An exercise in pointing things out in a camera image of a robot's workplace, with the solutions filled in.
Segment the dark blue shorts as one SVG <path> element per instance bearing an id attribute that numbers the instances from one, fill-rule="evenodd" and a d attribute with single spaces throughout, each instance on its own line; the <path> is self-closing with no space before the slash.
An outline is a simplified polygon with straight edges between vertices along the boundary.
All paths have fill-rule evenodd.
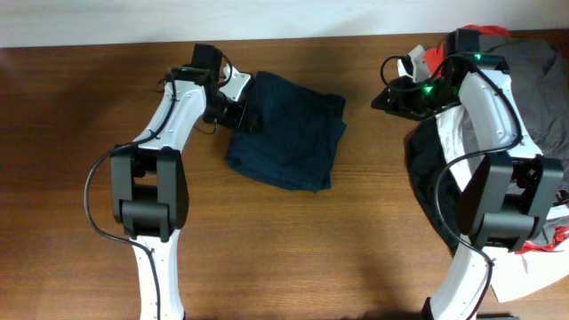
<path id="1" fill-rule="evenodd" d="M 225 157 L 228 167 L 287 190 L 316 193 L 331 188 L 334 158 L 347 128 L 346 99 L 261 71 L 247 102 L 261 112 L 263 129 L 232 134 Z"/>

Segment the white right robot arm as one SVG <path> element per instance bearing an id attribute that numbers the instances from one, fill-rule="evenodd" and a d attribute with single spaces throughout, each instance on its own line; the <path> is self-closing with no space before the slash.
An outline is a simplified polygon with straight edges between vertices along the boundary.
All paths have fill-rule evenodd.
<path id="1" fill-rule="evenodd" d="M 449 162 L 480 157 L 457 207 L 459 246 L 438 291 L 426 298 L 424 319 L 473 319 L 490 288 L 498 247 L 516 252 L 537 236 L 564 175 L 556 158 L 545 157 L 525 129 L 511 93 L 505 58 L 481 52 L 447 56 L 432 76 L 385 83 L 372 108 L 425 120 L 453 107 L 467 109 L 477 137 L 475 152 Z"/>

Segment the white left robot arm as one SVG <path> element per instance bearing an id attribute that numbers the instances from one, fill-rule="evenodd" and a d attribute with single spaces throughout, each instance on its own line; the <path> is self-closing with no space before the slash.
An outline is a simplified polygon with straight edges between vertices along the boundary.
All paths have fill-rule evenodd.
<path id="1" fill-rule="evenodd" d="M 259 127 L 259 118 L 247 112 L 242 97 L 253 76 L 231 66 L 222 71 L 223 82 L 213 69 L 170 70 L 147 127 L 132 146 L 110 157 L 113 211 L 135 254 L 142 319 L 186 316 L 177 247 L 189 207 L 181 156 L 194 124 L 204 119 L 247 133 Z"/>

